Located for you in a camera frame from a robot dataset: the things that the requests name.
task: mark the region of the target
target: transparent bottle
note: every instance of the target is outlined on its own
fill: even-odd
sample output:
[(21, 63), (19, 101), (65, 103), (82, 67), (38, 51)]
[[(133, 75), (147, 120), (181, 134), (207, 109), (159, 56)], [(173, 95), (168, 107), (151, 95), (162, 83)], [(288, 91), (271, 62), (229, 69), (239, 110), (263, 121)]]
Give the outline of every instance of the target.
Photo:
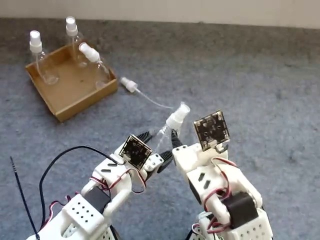
[(84, 42), (84, 36), (78, 31), (76, 19), (68, 16), (66, 22), (66, 43), (70, 45), (70, 55), (78, 67), (84, 68), (88, 65), (87, 58), (79, 51), (79, 45)]
[(40, 32), (36, 30), (30, 32), (29, 45), (39, 76), (48, 85), (56, 84), (59, 80), (59, 73), (53, 61), (47, 57), (42, 48)]
[(100, 54), (85, 42), (79, 45), (79, 50), (85, 55), (85, 57), (93, 64), (92, 76), (95, 81), (95, 87), (97, 89), (103, 88), (110, 82), (111, 76), (109, 69), (104, 63), (104, 60), (100, 57)]
[(190, 108), (181, 102), (180, 107), (168, 117), (165, 125), (147, 143), (154, 153), (161, 154), (173, 149), (172, 132), (175, 131), (178, 136), (180, 135), (181, 126), (189, 112)]

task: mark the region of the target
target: black antenna wire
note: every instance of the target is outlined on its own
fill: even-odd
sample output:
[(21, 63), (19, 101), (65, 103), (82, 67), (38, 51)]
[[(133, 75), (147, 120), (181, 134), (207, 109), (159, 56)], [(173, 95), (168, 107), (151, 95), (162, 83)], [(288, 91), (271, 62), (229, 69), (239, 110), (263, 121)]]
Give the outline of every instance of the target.
[(17, 173), (16, 165), (15, 165), (15, 162), (14, 162), (14, 159), (12, 158), (12, 156), (10, 156), (10, 160), (11, 160), (11, 165), (12, 165), (13, 172), (14, 172), (14, 175), (15, 175), (16, 183), (18, 184), (18, 188), (19, 188), (19, 191), (20, 191), (20, 194), (21, 194), (21, 198), (22, 198), (22, 201), (23, 201), (23, 205), (24, 205), (25, 211), (26, 211), (26, 213), (27, 213), (27, 215), (29, 217), (30, 223), (32, 225), (32, 228), (33, 228), (33, 231), (34, 231), (34, 234), (35, 234), (35, 237), (36, 237), (36, 240), (40, 240), (40, 236), (37, 233), (34, 221), (33, 221), (32, 217), (31, 217), (31, 214), (30, 214), (30, 211), (29, 211), (29, 208), (28, 208), (28, 205), (27, 205), (27, 201), (25, 199), (24, 192), (22, 191), (22, 187), (21, 187), (21, 184), (20, 184), (20, 180), (19, 180), (19, 176), (18, 176), (18, 173)]

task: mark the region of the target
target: gray carpet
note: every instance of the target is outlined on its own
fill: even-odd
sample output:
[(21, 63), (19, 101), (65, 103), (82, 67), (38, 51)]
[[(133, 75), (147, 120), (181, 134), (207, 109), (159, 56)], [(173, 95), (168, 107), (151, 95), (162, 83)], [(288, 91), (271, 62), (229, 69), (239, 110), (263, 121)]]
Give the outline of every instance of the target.
[[(320, 30), (80, 20), (78, 26), (119, 76), (163, 104), (189, 104), (185, 143), (197, 141), (194, 120), (223, 109), (230, 159), (261, 192), (274, 239), (319, 238)], [(111, 153), (169, 114), (120, 88), (59, 124), (24, 69), (32, 29), (49, 50), (64, 43), (63, 20), (0, 20), (0, 238), (6, 240), (33, 234), (10, 155), (39, 227), (38, 182), (59, 152), (87, 144)], [(102, 160), (81, 149), (63, 157), (44, 182), (46, 203), (81, 190)], [(131, 196), (114, 226), (124, 240), (182, 240), (200, 211), (172, 164), (145, 194)]]

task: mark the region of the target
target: black cable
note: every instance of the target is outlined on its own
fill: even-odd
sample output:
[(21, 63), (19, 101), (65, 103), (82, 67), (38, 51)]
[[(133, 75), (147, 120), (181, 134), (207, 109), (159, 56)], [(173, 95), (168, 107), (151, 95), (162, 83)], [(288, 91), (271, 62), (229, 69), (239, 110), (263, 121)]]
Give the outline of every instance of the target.
[(42, 220), (41, 220), (41, 226), (40, 226), (40, 229), (43, 227), (43, 225), (45, 224), (45, 221), (46, 221), (46, 204), (45, 204), (45, 197), (44, 197), (44, 190), (43, 190), (43, 182), (45, 180), (45, 177), (46, 175), (48, 174), (49, 170), (52, 168), (52, 166), (56, 163), (56, 161), (61, 158), (63, 155), (65, 155), (66, 153), (68, 152), (71, 152), (75, 149), (89, 149), (91, 151), (94, 151), (102, 156), (104, 156), (105, 158), (111, 160), (112, 162), (114, 162), (115, 164), (117, 165), (124, 165), (126, 162), (123, 162), (123, 163), (119, 163), (117, 162), (116, 160), (114, 160), (111, 156), (109, 156), (108, 154), (98, 150), (98, 149), (95, 149), (91, 146), (86, 146), (86, 145), (79, 145), (79, 146), (74, 146), (74, 147), (71, 147), (67, 150), (64, 150), (63, 152), (61, 152), (58, 156), (56, 156), (52, 162), (50, 163), (50, 165), (46, 168), (46, 170), (44, 171), (41, 179), (40, 179), (40, 182), (39, 182), (39, 193), (40, 193), (40, 199), (41, 199), (41, 207), (42, 207)]
[(25, 199), (24, 192), (22, 191), (22, 187), (21, 187), (21, 184), (20, 184), (20, 180), (19, 180), (19, 176), (18, 176), (18, 173), (17, 173), (16, 165), (15, 165), (15, 162), (14, 162), (14, 159), (12, 158), (12, 156), (10, 156), (10, 160), (11, 160), (11, 165), (12, 165), (13, 172), (14, 172), (14, 175), (15, 175), (16, 183), (18, 184), (18, 188), (19, 188), (19, 191), (20, 191), (20, 195), (21, 195), (21, 198), (22, 198), (22, 201), (23, 201), (23, 205), (24, 205), (26, 214), (29, 217), (32, 229), (33, 229), (34, 234), (35, 234), (35, 238), (37, 240), (40, 240), (40, 236), (37, 233), (37, 230), (36, 230), (36, 227), (35, 227), (35, 223), (34, 223), (32, 217), (31, 217), (31, 214), (30, 214), (30, 211), (29, 211), (29, 208), (28, 208), (28, 205), (27, 205), (27, 201)]

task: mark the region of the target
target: circuit board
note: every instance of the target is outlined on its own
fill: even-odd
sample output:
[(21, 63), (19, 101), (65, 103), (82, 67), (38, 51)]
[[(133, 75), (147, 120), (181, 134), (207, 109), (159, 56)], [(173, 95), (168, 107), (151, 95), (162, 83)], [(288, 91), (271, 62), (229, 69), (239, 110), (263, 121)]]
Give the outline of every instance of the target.
[(152, 150), (150, 147), (135, 135), (130, 135), (125, 141), (119, 155), (125, 160), (128, 160), (132, 166), (140, 170), (151, 153)]
[(203, 151), (230, 139), (224, 114), (221, 110), (193, 123)]

